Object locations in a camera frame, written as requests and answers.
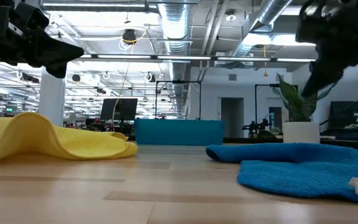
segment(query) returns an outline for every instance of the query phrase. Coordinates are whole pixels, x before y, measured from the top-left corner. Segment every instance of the wooden table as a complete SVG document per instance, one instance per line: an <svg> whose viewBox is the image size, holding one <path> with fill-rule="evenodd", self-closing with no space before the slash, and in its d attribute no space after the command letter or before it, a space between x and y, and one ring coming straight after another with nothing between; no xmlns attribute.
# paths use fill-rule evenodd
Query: wooden table
<svg viewBox="0 0 358 224"><path fill-rule="evenodd" d="M141 146L114 161L0 161L0 224L358 223L358 204L264 194L203 147Z"/></svg>

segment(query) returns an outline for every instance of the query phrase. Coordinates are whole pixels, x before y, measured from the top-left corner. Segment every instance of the door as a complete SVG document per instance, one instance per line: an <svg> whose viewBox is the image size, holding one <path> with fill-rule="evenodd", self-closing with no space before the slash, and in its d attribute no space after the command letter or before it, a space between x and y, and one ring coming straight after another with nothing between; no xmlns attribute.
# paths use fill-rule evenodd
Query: door
<svg viewBox="0 0 358 224"><path fill-rule="evenodd" d="M244 131L244 99L243 98L222 98L221 119L225 122L225 138L243 138Z"/></svg>

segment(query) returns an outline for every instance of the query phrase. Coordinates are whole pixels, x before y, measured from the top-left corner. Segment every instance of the microfiber towel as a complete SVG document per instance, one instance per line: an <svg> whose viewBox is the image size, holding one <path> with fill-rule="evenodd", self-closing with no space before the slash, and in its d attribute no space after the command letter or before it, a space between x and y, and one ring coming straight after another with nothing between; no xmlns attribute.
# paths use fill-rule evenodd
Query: microfiber towel
<svg viewBox="0 0 358 224"><path fill-rule="evenodd" d="M0 118L0 159L36 152L64 159L117 159L134 155L138 147L121 133L62 128L37 113Z"/></svg>
<svg viewBox="0 0 358 224"><path fill-rule="evenodd" d="M215 161L240 162L238 183L263 192L301 198L341 198L358 202L358 150L324 144L273 143L208 146Z"/></svg>

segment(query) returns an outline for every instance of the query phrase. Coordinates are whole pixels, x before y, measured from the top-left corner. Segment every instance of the potted plant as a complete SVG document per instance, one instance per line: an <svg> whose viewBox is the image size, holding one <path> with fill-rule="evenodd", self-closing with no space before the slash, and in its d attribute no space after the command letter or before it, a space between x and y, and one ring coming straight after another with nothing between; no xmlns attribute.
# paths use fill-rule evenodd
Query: potted plant
<svg viewBox="0 0 358 224"><path fill-rule="evenodd" d="M280 89L273 87L272 90L280 96L284 106L290 112L290 122L283 125L284 142L320 143L319 124L311 120L311 115L316 110L317 101L326 97L336 83L320 94L315 93L303 98L293 85L286 83L279 74L277 75L280 80Z"/></svg>

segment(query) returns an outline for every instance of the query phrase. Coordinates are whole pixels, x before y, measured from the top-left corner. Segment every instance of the yellow cloth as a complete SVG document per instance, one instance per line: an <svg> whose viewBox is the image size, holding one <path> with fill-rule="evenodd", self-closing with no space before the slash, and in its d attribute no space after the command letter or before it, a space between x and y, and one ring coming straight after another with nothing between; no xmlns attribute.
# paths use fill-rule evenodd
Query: yellow cloth
<svg viewBox="0 0 358 224"><path fill-rule="evenodd" d="M64 159L117 159L134 155L138 147L121 133L62 128L37 113L0 118L0 159L36 152Z"/></svg>

